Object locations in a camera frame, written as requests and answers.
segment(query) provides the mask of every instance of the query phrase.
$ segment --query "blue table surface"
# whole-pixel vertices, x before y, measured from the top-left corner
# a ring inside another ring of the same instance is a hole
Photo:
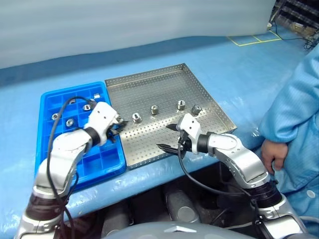
[[[285,38],[294,37],[280,31]],[[234,134],[254,148],[263,140],[257,131],[263,114],[306,53],[302,40],[239,47],[226,37],[187,37],[1,69],[0,238],[13,237],[31,194],[43,93],[186,63],[238,126]],[[203,154],[187,158],[189,171],[216,162]],[[182,174],[171,156],[74,193],[68,208],[77,217]]]

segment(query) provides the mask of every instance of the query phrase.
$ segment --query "sleeve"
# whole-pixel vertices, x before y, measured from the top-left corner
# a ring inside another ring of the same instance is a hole
[[[319,111],[319,45],[298,65],[266,112],[259,126],[263,137],[273,142],[290,142],[298,125]]]

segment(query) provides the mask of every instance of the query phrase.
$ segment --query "white wall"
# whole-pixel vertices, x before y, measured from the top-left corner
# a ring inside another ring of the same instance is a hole
[[[185,36],[266,31],[275,0],[0,0],[0,68]]]

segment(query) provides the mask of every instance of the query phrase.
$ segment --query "person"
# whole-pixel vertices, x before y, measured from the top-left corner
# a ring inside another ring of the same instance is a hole
[[[319,45],[297,66],[259,126],[262,160],[299,216],[319,218]],[[319,237],[318,223],[305,222]]]

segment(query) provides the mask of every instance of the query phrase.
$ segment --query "stainless steel tray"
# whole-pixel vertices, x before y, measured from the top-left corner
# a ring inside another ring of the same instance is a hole
[[[202,107],[196,117],[202,131],[231,132],[236,125],[203,88],[185,64],[169,66],[105,81],[112,107],[129,123],[121,132],[127,166],[135,168],[168,156],[156,144],[177,147],[178,132],[165,128],[177,123],[193,105]],[[184,100],[185,110],[177,110]],[[159,106],[159,114],[151,115],[151,106]],[[141,123],[133,123],[132,114],[139,113]]]

